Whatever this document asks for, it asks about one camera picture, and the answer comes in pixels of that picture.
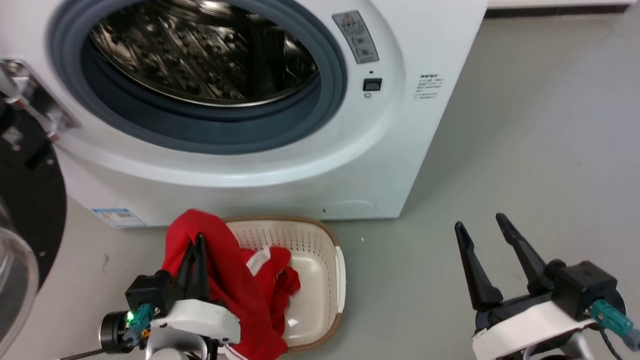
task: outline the white plastic basket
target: white plastic basket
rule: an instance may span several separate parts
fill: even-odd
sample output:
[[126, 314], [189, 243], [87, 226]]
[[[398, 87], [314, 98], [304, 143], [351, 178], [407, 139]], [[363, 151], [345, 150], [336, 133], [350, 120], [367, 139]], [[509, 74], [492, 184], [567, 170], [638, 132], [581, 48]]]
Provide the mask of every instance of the white plastic basket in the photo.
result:
[[297, 217], [230, 218], [225, 222], [241, 248], [279, 246], [291, 251], [300, 291], [285, 312], [288, 352], [311, 350], [335, 333], [346, 291], [344, 257], [333, 232], [323, 223]]

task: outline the brown basket rim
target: brown basket rim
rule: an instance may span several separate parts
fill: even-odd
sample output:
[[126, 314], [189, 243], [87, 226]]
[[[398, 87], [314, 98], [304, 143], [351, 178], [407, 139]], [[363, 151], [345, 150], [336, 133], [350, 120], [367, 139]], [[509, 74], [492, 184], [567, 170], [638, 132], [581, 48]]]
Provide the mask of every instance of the brown basket rim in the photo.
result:
[[[273, 215], [273, 216], [256, 216], [256, 217], [232, 217], [232, 218], [224, 218], [222, 219], [222, 221], [224, 221], [225, 223], [244, 222], [244, 221], [303, 222], [303, 223], [312, 224], [321, 228], [324, 232], [327, 233], [327, 235], [329, 235], [329, 238], [333, 242], [333, 246], [340, 247], [340, 243], [338, 242], [338, 239], [336, 239], [333, 231], [325, 223], [312, 218], [292, 217], [288, 215]], [[321, 346], [322, 344], [326, 343], [335, 334], [336, 331], [338, 331], [338, 325], [340, 325], [341, 320], [342, 320], [342, 313], [337, 313], [335, 315], [335, 318], [333, 319], [333, 324], [331, 325], [329, 330], [326, 332], [326, 334], [323, 335], [322, 338], [319, 338], [318, 340], [315, 340], [314, 342], [309, 344], [290, 347], [287, 349], [287, 352], [308, 351]]]

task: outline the gray floor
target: gray floor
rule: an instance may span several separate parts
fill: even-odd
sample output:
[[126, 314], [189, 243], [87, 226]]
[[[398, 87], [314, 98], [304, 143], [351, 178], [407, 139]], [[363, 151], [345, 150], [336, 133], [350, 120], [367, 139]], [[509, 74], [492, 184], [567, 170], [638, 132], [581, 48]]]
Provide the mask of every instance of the gray floor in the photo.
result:
[[[544, 259], [591, 259], [615, 275], [640, 322], [639, 45], [639, 8], [486, 21], [402, 217], [331, 224], [348, 266], [338, 333], [285, 358], [473, 359], [453, 224], [464, 221], [505, 297], [521, 295], [498, 211]], [[5, 359], [95, 348], [102, 315], [125, 307], [133, 276], [160, 266], [162, 244], [162, 229], [110, 229], [71, 202], [59, 258]], [[596, 334], [588, 339], [596, 358], [611, 358]]]

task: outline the black baseboard strip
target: black baseboard strip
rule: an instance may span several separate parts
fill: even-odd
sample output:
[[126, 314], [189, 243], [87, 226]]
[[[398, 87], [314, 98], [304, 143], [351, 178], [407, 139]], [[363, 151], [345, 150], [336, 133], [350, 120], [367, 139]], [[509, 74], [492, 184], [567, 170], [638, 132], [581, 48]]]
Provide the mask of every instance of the black baseboard strip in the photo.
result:
[[548, 17], [562, 15], [590, 15], [623, 13], [629, 4], [615, 5], [586, 5], [586, 6], [550, 6], [546, 8], [504, 8], [488, 9], [485, 19], [504, 19], [510, 17]]

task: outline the front-loading washing machine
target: front-loading washing machine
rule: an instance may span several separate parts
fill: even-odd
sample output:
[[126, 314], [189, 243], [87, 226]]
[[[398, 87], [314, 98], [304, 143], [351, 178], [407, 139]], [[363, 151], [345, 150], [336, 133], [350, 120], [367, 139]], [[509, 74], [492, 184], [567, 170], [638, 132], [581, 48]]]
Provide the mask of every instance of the front-loading washing machine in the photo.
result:
[[[68, 193], [113, 226], [167, 225], [189, 208], [393, 218], [485, 10], [486, 0], [3, 1], [0, 62], [22, 92], [56, 103], [36, 118]], [[0, 146], [19, 142], [0, 124]]]

